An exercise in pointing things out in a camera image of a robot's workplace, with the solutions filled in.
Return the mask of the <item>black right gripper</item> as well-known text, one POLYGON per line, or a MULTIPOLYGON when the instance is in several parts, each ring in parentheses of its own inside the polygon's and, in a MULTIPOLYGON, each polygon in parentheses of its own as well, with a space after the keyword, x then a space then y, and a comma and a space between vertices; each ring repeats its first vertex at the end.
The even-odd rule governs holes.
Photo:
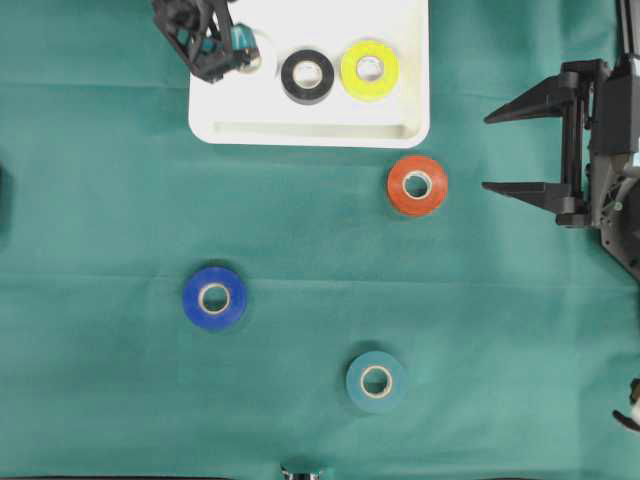
POLYGON ((571 61, 484 118, 487 124, 561 117, 580 108, 591 132, 588 196, 570 184, 483 182, 482 187, 555 215, 556 224, 592 228, 601 246, 639 278, 639 53, 622 53, 614 68, 602 59, 571 61))

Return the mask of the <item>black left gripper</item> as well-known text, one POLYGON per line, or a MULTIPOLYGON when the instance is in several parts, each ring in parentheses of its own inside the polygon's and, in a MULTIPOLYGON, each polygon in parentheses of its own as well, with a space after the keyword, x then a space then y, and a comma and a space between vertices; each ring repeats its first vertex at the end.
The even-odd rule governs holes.
POLYGON ((153 0, 154 23, 191 74, 214 83, 250 63, 253 30, 234 23, 227 1, 153 0))

